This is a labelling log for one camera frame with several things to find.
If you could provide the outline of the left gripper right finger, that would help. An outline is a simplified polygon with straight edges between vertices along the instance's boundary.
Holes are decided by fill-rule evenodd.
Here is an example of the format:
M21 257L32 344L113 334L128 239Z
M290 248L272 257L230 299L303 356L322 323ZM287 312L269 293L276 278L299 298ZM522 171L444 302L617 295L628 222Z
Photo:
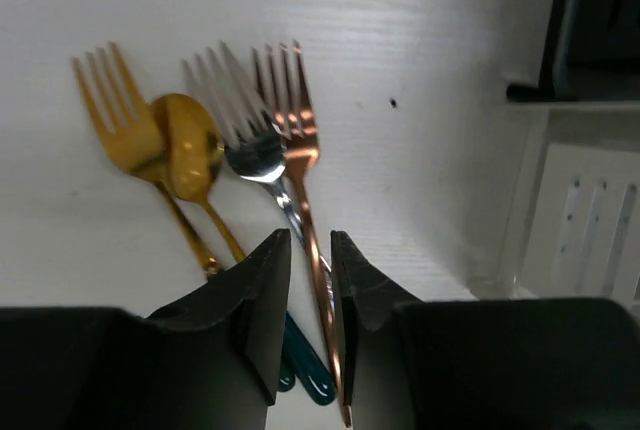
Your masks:
M357 429L635 429L639 327L603 298L425 302L331 235Z

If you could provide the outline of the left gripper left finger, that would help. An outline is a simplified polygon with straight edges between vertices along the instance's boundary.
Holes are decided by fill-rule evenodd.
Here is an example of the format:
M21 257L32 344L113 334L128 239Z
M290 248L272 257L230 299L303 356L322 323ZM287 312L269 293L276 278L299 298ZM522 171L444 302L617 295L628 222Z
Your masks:
M279 229L148 317L1 312L5 429L261 429L275 403L291 269Z

